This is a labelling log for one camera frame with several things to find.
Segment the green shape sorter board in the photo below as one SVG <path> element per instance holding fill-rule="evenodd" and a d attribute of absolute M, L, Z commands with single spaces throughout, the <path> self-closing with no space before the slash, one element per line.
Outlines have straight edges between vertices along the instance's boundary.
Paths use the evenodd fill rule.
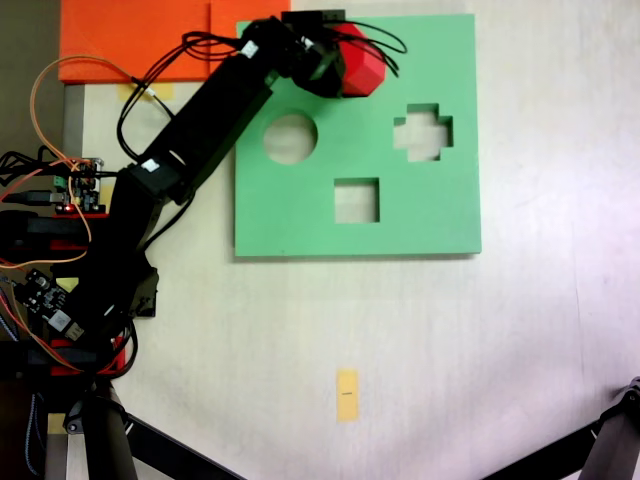
<path fill-rule="evenodd" d="M 276 81 L 236 144 L 236 255 L 479 253 L 474 17 L 354 20 L 407 44 L 408 54 L 393 54 L 400 78 L 387 70 L 370 97 L 349 99 L 324 99 L 289 79 Z M 409 162 L 406 150 L 394 149 L 394 121 L 419 106 L 437 106 L 440 118 L 451 119 L 452 145 L 436 161 Z M 267 156 L 263 138 L 275 119 L 291 113 L 313 119 L 318 140 L 307 159 L 283 165 Z M 358 179 L 376 180 L 378 221 L 336 223 L 335 186 Z"/>

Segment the orange foam sheet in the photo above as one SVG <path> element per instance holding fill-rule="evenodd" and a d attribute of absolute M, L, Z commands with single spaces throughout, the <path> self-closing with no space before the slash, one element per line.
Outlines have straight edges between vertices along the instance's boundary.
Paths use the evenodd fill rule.
<path fill-rule="evenodd" d="M 183 33 L 199 30 L 235 36 L 238 21 L 289 9 L 289 0 L 61 0 L 60 56 L 98 55 L 142 76 L 179 45 Z M 209 73 L 209 64 L 182 55 L 159 79 L 202 81 Z M 65 83 L 126 81 L 108 67 L 80 61 L 61 65 L 59 78 Z"/>

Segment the square hole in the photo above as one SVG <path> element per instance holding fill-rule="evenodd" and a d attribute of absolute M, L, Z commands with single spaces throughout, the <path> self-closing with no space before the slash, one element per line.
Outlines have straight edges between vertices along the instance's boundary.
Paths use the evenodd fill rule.
<path fill-rule="evenodd" d="M 336 223 L 380 222 L 377 178 L 338 178 L 334 183 Z"/>

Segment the white table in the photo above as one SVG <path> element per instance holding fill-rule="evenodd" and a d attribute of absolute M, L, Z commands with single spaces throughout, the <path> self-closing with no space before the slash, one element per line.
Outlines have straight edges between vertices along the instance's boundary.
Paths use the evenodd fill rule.
<path fill-rule="evenodd" d="M 136 323 L 124 405 L 252 480 L 477 479 L 599 416 L 640 373 L 640 3 L 293 7 L 477 15 L 484 251 L 235 260 L 229 158 L 150 249 L 158 316 Z M 110 168 L 120 108 L 86 88 L 84 154 Z M 127 137 L 165 121 L 142 106 Z M 356 422 L 336 422 L 339 368 L 360 374 Z"/>

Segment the yellow tape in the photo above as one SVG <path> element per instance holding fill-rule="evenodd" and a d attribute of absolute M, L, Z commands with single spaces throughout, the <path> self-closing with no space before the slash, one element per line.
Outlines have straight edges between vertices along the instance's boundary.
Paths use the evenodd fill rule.
<path fill-rule="evenodd" d="M 66 292 L 71 292 L 71 290 L 78 286 L 79 282 L 77 278 L 56 278 L 58 286 Z"/>
<path fill-rule="evenodd" d="M 113 197 L 113 189 L 115 185 L 100 184 L 100 205 L 106 205 L 107 213 L 111 210 L 111 198 Z"/>
<path fill-rule="evenodd" d="M 338 422 L 358 419 L 358 371 L 338 370 Z"/>
<path fill-rule="evenodd" d="M 66 435 L 64 429 L 64 413 L 50 413 L 47 417 L 47 433 L 52 435 Z"/>
<path fill-rule="evenodd" d="M 126 102 L 136 88 L 133 83 L 119 83 L 116 87 L 118 89 L 118 98 L 121 102 Z M 151 88 L 156 92 L 156 96 L 163 102 L 173 100 L 173 83 L 154 83 L 151 85 Z M 150 102 L 153 100 L 153 97 L 145 94 L 140 100 Z"/>

